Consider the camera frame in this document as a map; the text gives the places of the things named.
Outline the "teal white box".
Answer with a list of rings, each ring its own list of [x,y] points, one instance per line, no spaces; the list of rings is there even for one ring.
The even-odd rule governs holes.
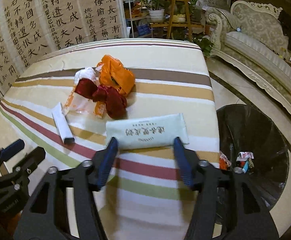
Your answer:
[[[245,162],[244,166],[242,167],[242,171],[243,171],[244,173],[247,173],[249,170],[253,170],[254,167],[255,167],[255,166],[254,166],[254,163],[253,163],[252,159],[249,158],[249,159]]]

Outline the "black jacket on sofa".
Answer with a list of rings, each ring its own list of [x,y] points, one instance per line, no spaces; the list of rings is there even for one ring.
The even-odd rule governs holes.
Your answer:
[[[291,51],[291,16],[282,10],[279,14],[278,21],[281,24],[283,34],[288,37],[288,50]]]

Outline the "calligraphy folding screen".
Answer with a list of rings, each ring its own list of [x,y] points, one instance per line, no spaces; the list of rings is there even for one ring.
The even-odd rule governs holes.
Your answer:
[[[122,0],[0,0],[0,101],[44,55],[125,37]]]

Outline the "metal storage shelf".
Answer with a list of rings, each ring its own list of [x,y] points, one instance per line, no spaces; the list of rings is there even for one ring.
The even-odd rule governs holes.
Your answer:
[[[129,38],[153,37],[148,9],[139,0],[123,0]]]

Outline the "ornate white sofa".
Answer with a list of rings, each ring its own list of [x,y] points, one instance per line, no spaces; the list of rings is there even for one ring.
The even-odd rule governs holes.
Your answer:
[[[278,20],[282,8],[236,1],[229,11],[208,7],[212,56],[238,68],[291,115],[291,51]]]

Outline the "striped tablecloth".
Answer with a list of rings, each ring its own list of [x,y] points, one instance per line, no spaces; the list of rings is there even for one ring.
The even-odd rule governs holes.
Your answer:
[[[95,103],[73,95],[74,76],[87,67],[100,72],[111,56],[135,76],[122,122],[107,114],[99,118]],[[72,97],[66,119],[72,145],[60,138],[52,117],[58,103]],[[6,163],[8,170],[41,146],[46,158],[30,176],[34,188],[49,166],[73,168],[107,144],[107,133],[119,142],[148,143],[168,132],[186,148],[218,163],[219,133],[214,94],[203,52],[190,42],[161,39],[100,41],[62,49],[32,64],[0,101],[0,147],[22,139],[25,148]],[[183,239],[196,193],[180,176],[171,146],[125,150],[116,157],[107,185],[94,195],[109,239]]]

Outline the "dark red crumpled bag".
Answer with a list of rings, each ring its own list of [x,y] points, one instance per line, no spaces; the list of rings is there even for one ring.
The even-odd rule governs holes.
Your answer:
[[[74,92],[96,103],[94,114],[99,118],[105,113],[112,119],[120,119],[126,115],[126,98],[114,87],[97,86],[92,80],[83,78],[79,80]]]

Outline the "wooden plant stand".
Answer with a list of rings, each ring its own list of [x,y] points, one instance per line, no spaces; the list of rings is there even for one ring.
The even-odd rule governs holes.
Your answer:
[[[188,38],[190,41],[193,40],[192,31],[200,30],[202,33],[206,33],[205,25],[202,25],[199,22],[192,22],[190,16],[190,0],[167,0],[170,2],[169,9],[169,19],[162,23],[159,22],[150,22],[150,28],[165,28],[167,30],[167,39],[172,37],[172,29],[176,28],[187,28],[188,30]],[[181,15],[174,14],[174,9],[176,2],[182,2],[185,7],[185,17]]]

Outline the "red-orange plastic bag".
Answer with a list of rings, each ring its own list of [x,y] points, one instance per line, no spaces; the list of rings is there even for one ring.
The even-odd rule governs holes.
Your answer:
[[[227,158],[227,156],[219,151],[219,168],[222,170],[229,170],[231,167],[231,161]]]

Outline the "black lined trash bin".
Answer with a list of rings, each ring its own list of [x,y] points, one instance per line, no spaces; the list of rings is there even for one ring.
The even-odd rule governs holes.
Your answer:
[[[217,110],[220,150],[238,166],[242,153],[251,153],[247,176],[271,210],[286,186],[289,172],[288,146],[274,122],[248,105],[226,105]]]

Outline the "pale green wipes packet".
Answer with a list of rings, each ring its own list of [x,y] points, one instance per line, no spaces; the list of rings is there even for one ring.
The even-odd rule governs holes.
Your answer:
[[[176,137],[184,144],[189,143],[181,113],[106,123],[106,141],[116,138],[121,150],[172,146]]]

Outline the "orange plastic bag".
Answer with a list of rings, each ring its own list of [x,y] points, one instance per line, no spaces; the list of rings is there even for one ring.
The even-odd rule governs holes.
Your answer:
[[[113,87],[125,97],[130,94],[135,85],[135,76],[119,59],[104,55],[97,67],[100,67],[99,83],[101,85]]]

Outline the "white orange printed bag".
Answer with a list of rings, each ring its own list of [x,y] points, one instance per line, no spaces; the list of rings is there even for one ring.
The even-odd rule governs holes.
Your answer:
[[[106,114],[106,105],[103,102],[93,102],[92,99],[77,93],[79,85],[73,86],[66,102],[62,105],[62,112],[67,115],[69,112],[80,114],[94,114],[98,118],[103,118]]]

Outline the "grey white long box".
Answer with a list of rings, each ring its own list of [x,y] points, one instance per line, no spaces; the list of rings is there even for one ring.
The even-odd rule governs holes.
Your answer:
[[[73,144],[75,142],[75,139],[69,128],[65,115],[62,111],[62,106],[60,102],[58,102],[54,106],[54,108],[52,108],[52,117],[62,142],[65,145]]]

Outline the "white red snack wrapper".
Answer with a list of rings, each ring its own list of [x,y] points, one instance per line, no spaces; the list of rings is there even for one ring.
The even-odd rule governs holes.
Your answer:
[[[239,152],[236,161],[247,161],[248,159],[254,159],[252,152]]]

